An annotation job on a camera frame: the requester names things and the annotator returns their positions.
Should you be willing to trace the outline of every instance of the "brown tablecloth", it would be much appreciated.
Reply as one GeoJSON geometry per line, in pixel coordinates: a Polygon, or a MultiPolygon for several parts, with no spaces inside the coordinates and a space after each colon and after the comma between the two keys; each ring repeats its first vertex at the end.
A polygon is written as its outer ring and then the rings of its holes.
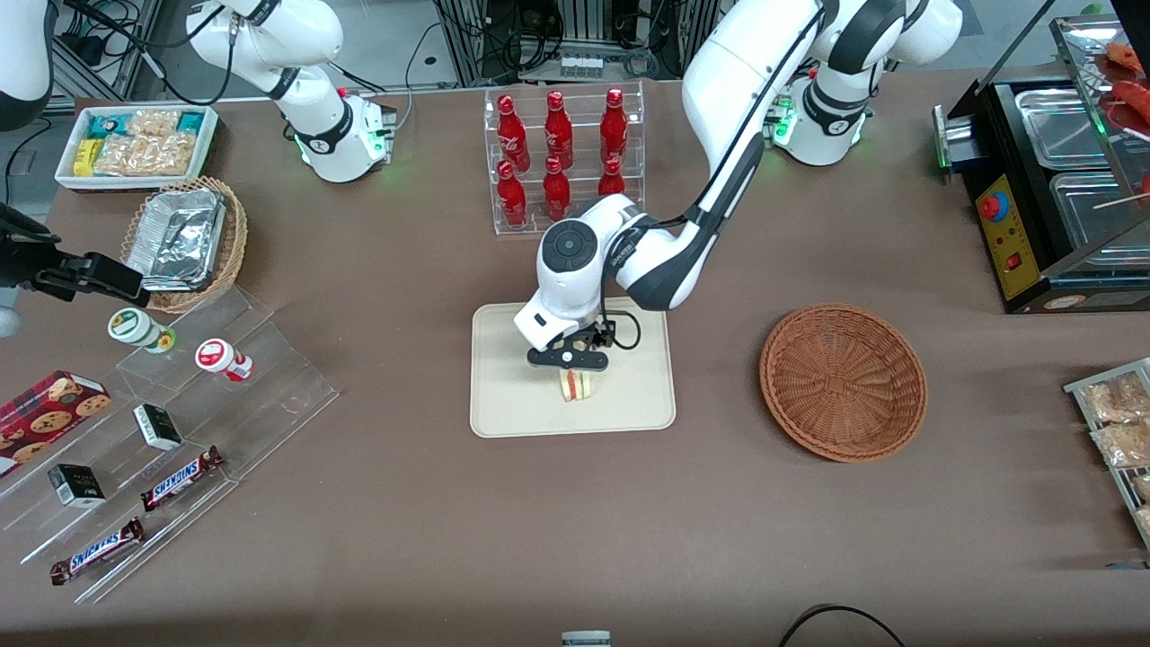
{"type": "MultiPolygon", "coordinates": [[[[346,392],[94,607],[0,545],[0,644],[773,645],[844,602],[913,645],[1144,645],[1150,573],[1101,570],[1138,538],[1060,387],[1150,355],[1148,318],[1000,313],[973,209],[931,170],[929,109],[971,78],[884,78],[833,168],[767,153],[668,316],[674,426],[521,440],[468,428],[471,314],[535,288],[536,241],[491,231],[482,92],[419,95],[394,162],[346,185],[299,161],[273,103],[218,105],[215,175],[251,221],[239,282],[346,392]],[[762,403],[773,323],[827,300],[887,317],[926,368],[926,423],[888,461],[821,461],[762,403]]],[[[669,217],[706,164],[678,85],[646,90],[647,202],[669,217]]],[[[139,201],[62,190],[48,222],[114,254],[139,201]]],[[[116,307],[22,295],[0,399],[110,370],[116,307]]],[[[792,644],[881,640],[825,617],[792,644]]]]}

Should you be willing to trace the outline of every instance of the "brown woven basket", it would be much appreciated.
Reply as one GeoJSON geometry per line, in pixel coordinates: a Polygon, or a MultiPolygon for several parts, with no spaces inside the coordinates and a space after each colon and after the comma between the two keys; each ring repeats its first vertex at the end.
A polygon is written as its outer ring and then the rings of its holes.
{"type": "MultiPolygon", "coordinates": [[[[152,292],[148,300],[150,309],[159,309],[170,314],[183,314],[193,306],[208,300],[215,300],[228,291],[228,287],[236,282],[239,274],[239,265],[244,262],[244,245],[247,244],[247,215],[244,213],[244,205],[239,203],[236,193],[218,179],[212,177],[197,177],[184,179],[170,186],[164,186],[159,192],[148,195],[153,197],[174,191],[190,191],[192,188],[212,188],[218,191],[228,199],[228,213],[224,215],[223,233],[220,238],[220,251],[216,253],[215,271],[212,282],[199,292],[152,292]]],[[[128,234],[120,245],[120,261],[128,260],[128,253],[132,248],[132,240],[136,239],[136,228],[139,226],[140,216],[144,215],[144,207],[147,200],[136,209],[136,217],[128,226],[128,234]]]]}
{"type": "Polygon", "coordinates": [[[926,377],[910,344],[877,315],[841,302],[779,322],[762,347],[759,386],[796,442],[844,463],[895,454],[927,411],[926,377]]]}

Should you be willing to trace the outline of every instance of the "clear acrylic bottle rack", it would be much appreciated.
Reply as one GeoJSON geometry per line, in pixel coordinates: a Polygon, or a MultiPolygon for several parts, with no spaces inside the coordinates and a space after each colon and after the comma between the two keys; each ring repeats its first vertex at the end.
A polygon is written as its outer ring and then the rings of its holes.
{"type": "MultiPolygon", "coordinates": [[[[599,121],[607,107],[607,90],[619,87],[623,91],[623,111],[627,113],[627,154],[622,159],[622,175],[627,188],[624,193],[635,200],[641,208],[646,198],[645,176],[646,159],[643,139],[644,97],[639,83],[576,83],[559,85],[564,93],[567,114],[572,117],[572,130],[575,137],[575,163],[565,172],[570,180],[572,203],[567,213],[576,213],[578,208],[599,197],[599,178],[603,177],[603,161],[599,157],[599,121]]],[[[547,217],[543,178],[546,176],[544,161],[547,159],[547,144],[543,134],[543,124],[547,120],[546,90],[536,86],[501,87],[488,90],[483,100],[483,136],[488,154],[488,183],[491,185],[491,214],[496,233],[542,233],[551,226],[547,217]],[[499,147],[499,110],[496,99],[503,94],[515,100],[515,111],[527,129],[527,149],[531,154],[531,167],[519,174],[520,182],[527,192],[527,225],[513,229],[507,224],[499,206],[499,193],[496,186],[499,176],[496,164],[503,159],[499,147]]]]}
{"type": "Polygon", "coordinates": [[[21,563],[44,573],[139,517],[147,536],[82,571],[61,598],[98,602],[158,550],[235,490],[261,461],[323,410],[338,392],[296,352],[270,319],[271,310],[239,287],[175,322],[176,348],[164,355],[138,349],[100,382],[112,405],[93,421],[40,452],[0,482],[3,541],[21,563]],[[224,339],[253,361],[253,375],[231,383],[195,367],[200,344],[224,339]],[[183,445],[175,452],[147,446],[132,410],[162,407],[183,445]],[[227,461],[152,513],[140,494],[215,445],[227,461]],[[57,463],[87,465],[107,498],[89,510],[60,503],[47,472],[57,463]]]}

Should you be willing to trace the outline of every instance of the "cookie box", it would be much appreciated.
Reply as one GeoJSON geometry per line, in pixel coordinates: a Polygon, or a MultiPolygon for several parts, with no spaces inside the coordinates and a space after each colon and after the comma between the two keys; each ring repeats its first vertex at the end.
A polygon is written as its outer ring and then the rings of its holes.
{"type": "Polygon", "coordinates": [[[68,145],[60,155],[60,163],[56,165],[56,182],[77,192],[91,191],[140,191],[147,188],[159,188],[175,184],[183,179],[192,179],[200,176],[204,163],[208,157],[208,149],[212,146],[212,137],[215,134],[218,116],[216,111],[207,106],[189,106],[185,103],[135,103],[126,106],[99,106],[84,108],[76,115],[76,125],[72,126],[71,134],[68,136],[68,145]],[[115,177],[115,176],[80,176],[76,175],[72,165],[77,153],[80,152],[80,143],[87,138],[93,120],[110,115],[131,113],[136,109],[155,110],[179,110],[182,113],[202,113],[204,121],[195,137],[195,147],[192,149],[192,160],[187,164],[184,175],[153,175],[143,177],[115,177]]]}
{"type": "Polygon", "coordinates": [[[56,371],[0,407],[0,478],[110,402],[99,383],[56,371]]]}

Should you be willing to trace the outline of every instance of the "red bottle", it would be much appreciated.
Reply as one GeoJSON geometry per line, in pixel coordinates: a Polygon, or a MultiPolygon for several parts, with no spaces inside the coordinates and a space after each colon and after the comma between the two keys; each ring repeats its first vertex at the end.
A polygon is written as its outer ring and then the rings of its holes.
{"type": "Polygon", "coordinates": [[[523,192],[523,183],[515,177],[515,167],[507,160],[499,160],[496,171],[499,174],[496,192],[499,193],[499,206],[503,207],[507,225],[521,229],[527,225],[527,193],[523,192]]]}
{"type": "Polygon", "coordinates": [[[504,94],[496,102],[499,106],[499,147],[504,157],[520,172],[526,172],[531,167],[531,155],[527,152],[527,129],[515,114],[515,101],[504,94]]]}
{"type": "Polygon", "coordinates": [[[572,117],[564,108],[564,93],[547,92],[547,121],[543,124],[547,137],[547,154],[555,155],[568,169],[575,163],[575,138],[572,133],[572,117]]]}
{"type": "Polygon", "coordinates": [[[559,222],[567,217],[567,207],[572,203],[572,184],[564,175],[564,164],[559,157],[547,157],[547,176],[543,178],[543,192],[547,197],[547,217],[559,222]]]}
{"type": "Polygon", "coordinates": [[[622,193],[627,187],[623,182],[623,177],[619,175],[619,168],[622,164],[619,162],[619,157],[611,157],[603,163],[603,177],[599,178],[599,194],[610,195],[612,193],[622,193]]]}
{"type": "Polygon", "coordinates": [[[627,154],[627,113],[623,111],[623,91],[607,90],[607,109],[599,122],[599,156],[606,163],[612,156],[627,154]]]}

